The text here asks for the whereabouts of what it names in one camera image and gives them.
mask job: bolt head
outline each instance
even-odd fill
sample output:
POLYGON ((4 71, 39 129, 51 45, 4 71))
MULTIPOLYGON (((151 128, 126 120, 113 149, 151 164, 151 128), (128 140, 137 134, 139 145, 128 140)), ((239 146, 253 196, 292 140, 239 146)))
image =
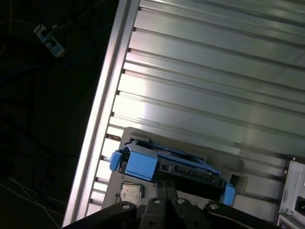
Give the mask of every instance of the bolt head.
POLYGON ((154 202, 155 204, 160 204, 160 203, 161 203, 161 200, 160 200, 160 199, 155 199, 153 202, 154 202))
POLYGON ((183 204, 183 203, 185 202, 185 200, 184 200, 184 199, 178 199, 177 202, 178 202, 179 204, 183 204))
POLYGON ((218 207, 218 205, 216 205, 216 204, 211 204, 211 205, 210 205, 210 208, 213 209, 213 210, 216 210, 216 209, 218 209, 219 207, 218 207))
POLYGON ((123 208, 123 209, 129 209, 130 206, 129 206, 128 204, 125 204, 125 205, 122 206, 122 208, 123 208))

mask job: slotted aluminum panel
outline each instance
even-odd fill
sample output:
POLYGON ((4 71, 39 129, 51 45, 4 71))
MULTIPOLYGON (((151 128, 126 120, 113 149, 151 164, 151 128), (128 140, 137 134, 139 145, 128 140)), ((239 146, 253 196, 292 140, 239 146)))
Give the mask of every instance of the slotted aluminum panel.
POLYGON ((236 207, 274 220, 283 155, 305 148, 304 18, 284 0, 120 1, 64 225, 102 203, 107 134, 129 126, 242 157, 236 207))

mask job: screw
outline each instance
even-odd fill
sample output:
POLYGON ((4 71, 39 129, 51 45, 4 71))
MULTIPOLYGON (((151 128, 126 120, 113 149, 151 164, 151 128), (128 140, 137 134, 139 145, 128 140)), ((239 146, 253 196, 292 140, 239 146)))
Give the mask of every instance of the screw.
POLYGON ((184 199, 178 199, 177 202, 178 202, 179 204, 183 204, 183 203, 185 202, 185 200, 184 200, 184 199))
POLYGON ((160 204, 160 203, 161 203, 161 200, 160 200, 160 199, 155 199, 153 202, 154 202, 155 204, 160 204))
POLYGON ((122 208, 124 208, 124 209, 129 209, 130 206, 129 206, 128 204, 125 204, 125 205, 122 206, 122 208))
POLYGON ((218 209, 218 206, 216 204, 211 204, 210 208, 213 209, 213 210, 216 210, 216 209, 218 209))
POLYGON ((291 211, 291 210, 289 210, 289 209, 287 209, 286 213, 287 213, 287 215, 289 215, 289 216, 292 216, 292 215, 294 214, 294 212, 291 211))

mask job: dark floor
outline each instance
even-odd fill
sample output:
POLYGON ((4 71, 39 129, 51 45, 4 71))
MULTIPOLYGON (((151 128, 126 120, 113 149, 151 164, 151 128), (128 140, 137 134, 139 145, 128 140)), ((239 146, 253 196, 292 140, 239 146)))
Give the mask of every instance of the dark floor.
POLYGON ((9 36, 10 3, 1 2, 0 160, 31 189, 0 179, 4 228, 58 228, 50 216, 61 226, 118 4, 90 9, 99 2, 11 0, 9 36), (53 33, 65 60, 33 36, 41 21, 50 29, 73 22, 53 33))

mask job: connector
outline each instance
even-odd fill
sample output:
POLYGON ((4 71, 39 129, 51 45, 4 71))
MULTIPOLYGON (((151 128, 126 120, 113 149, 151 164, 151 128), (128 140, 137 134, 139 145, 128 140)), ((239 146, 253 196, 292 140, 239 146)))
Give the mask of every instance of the connector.
POLYGON ((43 25, 38 25, 33 32, 39 38, 39 40, 50 50, 53 56, 56 58, 64 56, 64 48, 53 37, 53 35, 48 32, 46 27, 43 25))

